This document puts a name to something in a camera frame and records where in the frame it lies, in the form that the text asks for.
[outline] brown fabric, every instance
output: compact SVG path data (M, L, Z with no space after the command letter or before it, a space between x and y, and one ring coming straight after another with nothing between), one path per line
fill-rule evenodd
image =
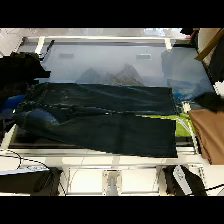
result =
M202 157L213 165L224 164L224 112L189 111L198 134Z
M202 61L210 51L218 44L221 37L224 35L224 29L220 29L219 32L209 41L206 47L195 58L198 61Z

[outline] white bracket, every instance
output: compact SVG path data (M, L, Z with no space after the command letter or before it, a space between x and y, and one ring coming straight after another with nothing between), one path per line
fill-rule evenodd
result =
M119 196L122 193L121 183L122 180L120 171L103 171L103 195Z

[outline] green cloth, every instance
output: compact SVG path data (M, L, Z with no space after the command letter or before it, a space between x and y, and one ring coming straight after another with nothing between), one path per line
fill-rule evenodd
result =
M151 117L151 118L162 118L162 119L171 119L176 121L176 136L181 137L188 137L191 136L191 134L183 127L181 122L184 122L184 124L189 128L188 122L191 125L191 129L194 134L196 134L194 127L191 123L190 117L188 114L180 113L179 116L177 115L170 115L170 116L160 116L160 115L145 115L144 117Z

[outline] black cable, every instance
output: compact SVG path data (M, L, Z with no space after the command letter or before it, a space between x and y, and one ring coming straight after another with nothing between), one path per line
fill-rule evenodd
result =
M44 163L42 163L42 162L40 162L40 161L37 161L37 160L33 160L33 159L26 159L26 158L24 158L24 157L21 157L20 155L19 155L19 157L15 157L15 156L8 156L8 155L0 155L0 157L8 157L8 158L15 158L15 159L23 159L23 160L27 160L27 161L30 161L30 162L35 162L35 163L39 163L39 164L42 164L44 167L46 167L49 171L50 171L50 173L51 173L51 175L54 177L54 173L53 173L53 171L46 165L46 164L44 164Z
M224 184L220 184L220 185L217 185L217 186L215 186L215 187L210 187L210 188L206 188L206 189L204 189L204 190L196 191L196 192L193 192L193 193L191 193L191 194L187 194L187 195L185 195L185 196L194 195L195 193L204 192L204 191L211 191L211 190L214 190L214 189L216 189L216 188L220 188L220 187L224 187Z
M22 164L22 157L18 153L14 152L14 151L11 151L9 149L1 149L0 151L8 151L8 152L12 152L15 155L17 155L18 156L18 159L19 159L19 165L18 165L18 167L16 169L18 170L20 168L20 166Z

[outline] brown cloth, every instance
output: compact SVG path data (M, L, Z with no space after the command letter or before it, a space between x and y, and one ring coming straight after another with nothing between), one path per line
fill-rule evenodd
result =
M198 134L202 157L213 165L223 165L224 112L191 110L189 115Z

